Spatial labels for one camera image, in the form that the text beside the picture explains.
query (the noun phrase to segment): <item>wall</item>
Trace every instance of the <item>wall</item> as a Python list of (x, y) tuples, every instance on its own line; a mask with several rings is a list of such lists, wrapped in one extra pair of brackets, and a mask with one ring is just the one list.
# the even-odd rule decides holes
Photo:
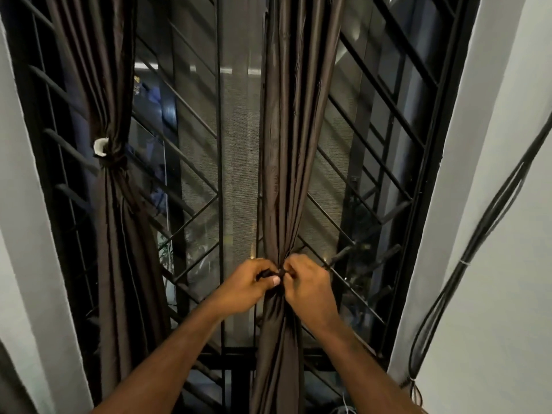
[(92, 402), (11, 66), (2, 26), (0, 340), (41, 414), (84, 413)]
[[(481, 2), (390, 365), (396, 380), (421, 315), (552, 109), (551, 7)], [(550, 412), (550, 154), (552, 139), (440, 323), (417, 382), (430, 413)]]

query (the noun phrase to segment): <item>person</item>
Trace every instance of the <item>person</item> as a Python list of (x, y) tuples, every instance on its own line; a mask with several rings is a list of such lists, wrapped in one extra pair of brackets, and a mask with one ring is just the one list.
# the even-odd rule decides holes
[[(278, 276), (256, 280), (266, 269), (278, 272), (262, 258), (240, 264), (92, 414), (171, 413), (215, 327), (232, 314), (248, 311), (267, 290), (280, 284)], [(287, 302), (328, 354), (358, 414), (421, 413), (340, 319), (328, 272), (302, 254), (288, 257), (284, 269)]]

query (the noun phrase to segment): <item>bundled cable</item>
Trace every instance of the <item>bundled cable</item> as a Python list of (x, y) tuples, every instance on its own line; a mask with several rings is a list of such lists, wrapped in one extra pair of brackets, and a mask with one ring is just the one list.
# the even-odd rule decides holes
[(552, 112), (548, 120), (541, 129), (539, 135), (535, 138), (528, 150), (523, 154), (523, 157), (518, 162), (507, 180), (500, 187), (499, 192), (494, 196), (493, 200), (485, 210), (476, 229), (474, 230), (470, 241), (467, 244), (462, 257), (454, 268), (451, 277), (446, 282), (443, 290), (431, 306), (426, 314), (421, 326), (412, 343), (409, 357), (409, 376), (408, 379), (401, 384), (402, 388), (410, 387), (410, 397), (412, 400), (422, 406), (422, 395), (416, 386), (416, 378), (421, 369), (422, 363), (426, 358), (430, 348), (431, 341), (435, 335), (435, 331), (439, 325), (439, 321), (443, 316), (446, 307), (454, 296), (466, 268), (470, 265), (475, 253), (485, 242), (491, 232), (500, 223), (504, 215), (508, 212), (516, 197), (521, 191), (523, 183), (526, 180), (529, 168), (543, 145), (548, 133), (552, 129)]

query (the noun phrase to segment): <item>black metal grille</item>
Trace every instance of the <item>black metal grille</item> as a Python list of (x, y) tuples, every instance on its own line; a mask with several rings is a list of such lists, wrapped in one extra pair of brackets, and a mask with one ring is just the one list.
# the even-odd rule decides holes
[[(213, 7), (212, 13), (215, 22), (216, 57), (214, 61), (215, 68), (213, 69), (209, 61), (198, 54), (183, 32), (169, 20), (167, 5), (163, 4), (163, 0), (144, 1), (150, 3), (152, 9), (155, 10), (156, 19), (160, 20), (157, 23), (168, 26), (166, 29), (169, 29), (170, 37), (174, 36), (180, 39), (214, 76), (216, 86), (216, 128), (213, 129), (176, 90), (173, 72), (162, 66), (162, 61), (160, 61), (162, 58), (159, 57), (160, 55), (156, 52), (156, 49), (148, 43), (145, 35), (140, 33), (137, 35), (137, 43), (145, 49), (138, 50), (137, 59), (158, 79), (163, 90), (165, 90), (164, 92), (168, 93), (175, 103), (182, 105), (192, 118), (213, 139), (216, 139), (217, 145), (217, 177), (214, 181), (210, 180), (202, 169), (198, 168), (199, 166), (195, 165), (186, 153), (178, 147), (176, 118), (173, 122), (170, 122), (169, 118), (164, 118), (163, 126), (160, 128), (149, 121), (139, 108), (134, 107), (133, 118), (141, 127), (141, 130), (146, 131), (156, 140), (163, 148), (166, 157), (171, 157), (173, 164), (176, 162), (175, 165), (178, 167), (183, 163), (211, 192), (210, 199), (196, 209), (183, 199), (183, 195), (178, 191), (179, 187), (175, 187), (167, 174), (160, 177), (155, 169), (148, 165), (147, 160), (144, 160), (133, 148), (129, 147), (126, 151), (129, 161), (139, 174), (150, 183), (152, 188), (159, 189), (162, 192), (161, 195), (164, 196), (164, 202), (155, 201), (152, 198), (151, 191), (147, 191), (143, 186), (140, 189), (150, 211), (149, 220), (151, 225), (162, 236), (159, 251), (166, 250), (172, 255), (172, 258), (180, 258), (183, 261), (180, 265), (175, 264), (172, 271), (168, 267), (163, 270), (163, 276), (166, 280), (175, 285), (178, 291), (177, 296), (181, 294), (184, 297), (184, 299), (181, 299), (183, 305), (179, 303), (176, 308), (170, 308), (171, 318), (178, 323), (183, 320), (183, 317), (189, 311), (190, 302), (198, 304), (202, 300), (187, 285), (187, 275), (214, 250), (218, 250), (219, 253), (219, 280), (221, 282), (224, 280), (224, 247), (222, 247), (224, 238), (223, 163), (221, 156), (223, 133), (221, 130), (221, 68), (219, 57), (221, 52), (219, 17), (221, 7), (219, 0), (208, 0)], [(390, 88), (381, 76), (370, 69), (361, 55), (357, 53), (354, 43), (349, 40), (346, 34), (341, 33), (340, 41), (361, 70), (363, 78), (388, 108), (387, 127), (385, 131), (378, 130), (371, 119), (368, 119), (365, 124), (357, 123), (354, 118), (348, 115), (346, 108), (338, 101), (335, 93), (330, 94), (327, 107), (334, 108), (343, 121), (346, 122), (353, 132), (354, 142), (367, 151), (375, 165), (377, 165), (378, 170), (374, 173), (372, 169), (367, 168), (364, 165), (364, 158), (357, 163), (363, 174), (362, 177), (366, 177), (372, 184), (372, 187), (365, 193), (361, 193), (355, 176), (344, 174), (332, 160), (331, 154), (319, 145), (318, 153), (320, 157), (329, 164), (346, 186), (343, 214), (340, 222), (336, 222), (331, 217), (330, 212), (323, 208), (312, 193), (308, 195), (309, 201), (339, 233), (337, 254), (331, 259), (323, 258), (321, 253), (301, 235), (298, 237), (296, 246), (299, 250), (308, 250), (319, 260), (320, 264), (332, 273), (334, 279), (333, 289), (339, 306), (343, 304), (344, 294), (351, 294), (364, 308), (362, 319), (364, 320), (367, 317), (373, 324), (369, 334), (366, 335), (362, 331), (357, 331), (357, 337), (365, 348), (385, 367), (389, 361), (398, 319), (404, 305), (401, 289), (404, 290), (411, 274), (411, 267), (407, 266), (417, 251), (416, 239), (419, 240), (420, 233), (414, 238), (412, 236), (413, 227), (416, 219), (420, 216), (420, 212), (423, 212), (423, 210), (420, 210), (424, 208), (422, 201), (428, 200), (428, 193), (431, 193), (431, 189), (428, 191), (425, 185), (429, 177), (428, 164), (431, 160), (440, 158), (439, 148), (436, 149), (435, 146), (436, 138), (441, 135), (444, 137), (448, 124), (448, 118), (443, 116), (443, 108), (447, 96), (454, 97), (459, 81), (461, 64), (459, 67), (456, 66), (455, 73), (453, 73), (453, 64), (455, 62), (463, 63), (464, 61), (464, 58), (458, 55), (458, 52), (461, 35), (470, 32), (470, 29), (466, 29), (466, 23), (471, 23), (470, 20), (466, 19), (466, 12), (470, 12), (472, 15), (475, 12), (467, 8), (471, 2), (470, 0), (431, 0), (443, 26), (436, 57), (431, 64), (428, 64), (431, 61), (424, 60), (419, 55), (418, 50), (411, 44), (404, 26), (396, 19), (389, 4), (384, 0), (371, 0), (371, 2), (385, 22), (385, 34), (400, 54), (395, 86)], [(86, 176), (82, 172), (82, 169), (84, 169), (95, 176), (98, 173), (98, 167), (79, 152), (73, 125), (68, 123), (71, 122), (73, 112), (83, 118), (86, 118), (86, 114), (78, 103), (78, 99), (68, 94), (66, 90), (66, 76), (57, 54), (57, 41), (53, 33), (52, 23), (48, 18), (45, 0), (4, 1), (2, 12), (15, 12), (13, 17), (17, 18), (17, 20), (7, 19), (7, 15), (4, 14), (14, 62), (19, 61), (16, 65), (21, 67), (20, 71), (17, 71), (16, 67), (16, 80), (22, 97), (26, 123), (30, 128), (29, 133), (31, 137), (34, 136), (35, 154), (38, 157), (44, 151), (46, 156), (45, 166), (39, 168), (43, 171), (41, 180), (44, 189), (53, 191), (54, 200), (47, 205), (49, 205), (52, 222), (57, 221), (57, 225), (62, 232), (61, 238), (56, 241), (56, 246), (62, 260), (79, 345), (85, 361), (85, 369), (91, 384), (94, 401), (98, 402), (99, 368), (95, 241), (91, 218), (92, 207), (89, 201), (89, 192), (86, 188)], [(24, 31), (16, 35), (25, 24), (29, 26), (26, 26)], [(152, 58), (157, 61), (157, 66), (151, 61)], [(406, 63), (411, 64), (413, 72), (419, 75), (426, 89), (423, 97), (424, 110), (420, 113), (420, 122), (416, 124), (405, 117), (404, 111), (401, 110), (398, 104)], [(29, 75), (33, 76), (32, 90), (25, 93), (22, 92), (22, 88), (29, 86), (29, 82), (24, 81)], [(36, 96), (36, 102), (31, 100), (33, 96)], [(448, 99), (449, 103), (453, 102), (452, 97)], [(412, 159), (413, 164), (410, 167), (409, 178), (406, 182), (398, 179), (388, 162), (395, 122), (402, 128), (405, 136), (412, 144), (414, 159)], [(373, 139), (379, 143), (378, 145), (373, 144), (372, 140), (368, 138), (369, 132), (373, 134)], [(397, 197), (400, 198), (400, 202), (387, 212), (383, 212), (381, 208), (378, 208), (378, 203), (381, 201), (386, 188), (385, 183), (397, 189)], [(186, 264), (186, 241), (182, 239), (184, 232), (203, 212), (214, 207), (215, 203), (218, 217), (218, 240), (204, 250), (196, 260)], [(355, 209), (358, 207), (364, 208), (369, 213), (372, 221), (360, 237), (355, 234), (353, 229)], [(389, 235), (389, 246), (384, 250), (379, 250), (371, 257), (371, 261), (364, 267), (363, 272), (357, 273), (357, 279), (365, 279), (369, 278), (374, 271), (382, 270), (382, 281), (379, 290), (369, 294), (367, 290), (360, 289), (352, 283), (352, 278), (348, 277), (350, 273), (347, 269), (347, 259), (350, 259), (353, 253), (362, 253), (363, 249), (359, 245), (370, 243), (371, 238), (379, 235), (388, 223), (394, 224)], [(377, 247), (378, 242), (371, 242), (370, 245)], [(305, 332), (312, 337), (308, 330), (305, 329)], [(215, 412), (222, 411), (223, 406), (226, 405), (225, 370), (252, 371), (254, 370), (254, 361), (254, 348), (229, 348), (225, 346), (225, 328), (223, 324), (220, 344), (216, 341), (210, 341), (195, 365), (195, 369), (221, 387), (223, 405), (205, 395), (193, 383), (186, 383), (184, 389), (209, 405)], [(320, 372), (321, 370), (333, 370), (321, 349), (308, 348), (305, 350), (305, 367), (321, 383), (327, 385), (335, 396), (341, 398), (342, 390), (340, 387), (328, 381)], [(215, 369), (220, 370), (221, 374), (215, 372)], [(248, 380), (248, 378), (249, 375), (245, 375), (244, 380)], [(248, 392), (248, 386), (245, 387), (245, 392)], [(314, 405), (317, 404), (312, 397), (309, 397), (308, 400)]]

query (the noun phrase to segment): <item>wire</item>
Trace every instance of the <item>wire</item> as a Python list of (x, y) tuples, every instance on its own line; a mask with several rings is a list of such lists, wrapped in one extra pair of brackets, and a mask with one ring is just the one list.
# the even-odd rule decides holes
[(500, 221), (502, 221), (504, 215), (506, 215), (517, 196), (520, 194), (531, 164), (533, 164), (536, 154), (540, 151), (540, 148), (551, 129), (552, 112), (537, 137), (523, 154), (523, 157), (521, 157), (512, 173), (510, 173), (485, 210), (466, 246), (466, 249), (464, 250), (464, 253), (462, 254), (462, 257), (459, 259), (458, 264), (454, 268), (451, 277), (446, 281), (444, 288), (439, 293), (439, 296), (431, 306), (428, 313), (425, 315), (422, 324), (418, 328), (412, 347), (410, 348), (409, 376), (408, 379), (401, 384), (401, 388), (409, 386), (411, 399), (420, 407), (423, 404), (423, 399), (422, 394), (416, 385), (416, 378), (426, 358), (433, 336), (435, 335), (435, 331), (439, 325), (439, 321), (454, 296), (454, 292), (458, 289), (458, 285), (460, 284), (466, 269), (472, 262), (474, 255), (477, 253), (488, 236), (491, 235)]

